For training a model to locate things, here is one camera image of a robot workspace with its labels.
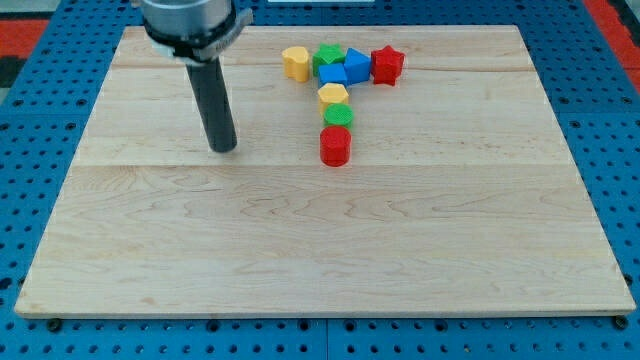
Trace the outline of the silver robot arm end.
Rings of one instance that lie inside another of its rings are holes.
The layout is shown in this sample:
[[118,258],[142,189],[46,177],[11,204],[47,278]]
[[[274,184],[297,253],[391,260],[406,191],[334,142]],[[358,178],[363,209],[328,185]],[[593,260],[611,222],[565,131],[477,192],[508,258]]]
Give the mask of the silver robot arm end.
[[232,0],[132,0],[152,47],[191,66],[216,60],[253,23]]

